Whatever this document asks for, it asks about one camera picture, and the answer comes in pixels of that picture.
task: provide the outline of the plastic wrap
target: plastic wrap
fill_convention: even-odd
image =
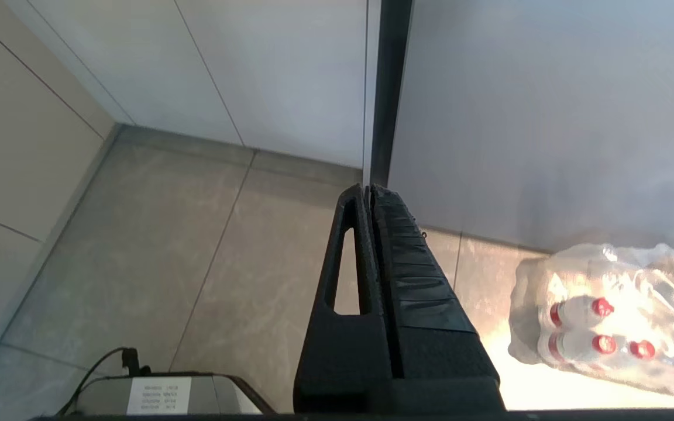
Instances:
[[[519,304],[531,308],[515,308],[514,291],[511,316],[536,313],[539,329],[511,321],[514,357],[524,355],[516,355],[519,336],[536,355],[530,363],[674,395],[674,250],[584,244],[528,274],[519,295],[529,305]]]

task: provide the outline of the gray wall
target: gray wall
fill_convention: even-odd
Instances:
[[[674,246],[674,2],[415,0],[390,187],[476,236]]]

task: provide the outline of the black cable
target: black cable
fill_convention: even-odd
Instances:
[[[77,400],[77,397],[80,396],[80,392],[82,392],[83,388],[82,386],[85,385],[85,382],[90,378],[90,375],[93,374],[93,371],[98,368],[99,365],[101,365],[102,362],[104,362],[108,357],[112,356],[113,354],[116,354],[117,352],[121,351],[128,351],[131,348],[128,347],[117,347],[116,349],[107,352],[104,356],[101,357],[100,360],[97,360],[95,364],[88,370],[88,372],[85,374],[85,376],[82,378],[82,381],[80,381],[80,384],[77,385],[77,389],[74,390],[74,394],[72,394],[72,397],[67,400],[67,403],[64,404],[63,407],[59,410],[59,412],[56,413],[55,416],[64,416],[67,414],[67,411],[69,408],[72,406],[72,404]]]

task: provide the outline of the white label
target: white label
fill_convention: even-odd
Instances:
[[[189,412],[190,377],[138,377],[132,380],[126,415]]]

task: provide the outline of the tile floor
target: tile floor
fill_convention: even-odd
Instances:
[[[332,212],[359,176],[126,128],[0,343],[0,419],[53,413],[85,369],[117,346],[137,347],[155,371],[241,376],[276,410],[292,411]],[[506,352],[515,272],[522,259],[538,255],[425,231],[500,371],[508,407],[595,406],[569,400],[569,387],[550,399],[532,385],[541,378],[561,384],[569,373],[517,363]],[[343,268],[336,309],[355,313],[354,262],[344,259]],[[120,360],[107,361],[101,373],[121,373]],[[625,406],[625,390],[589,385],[607,395],[599,405]],[[671,397],[644,394],[636,402],[674,406]]]

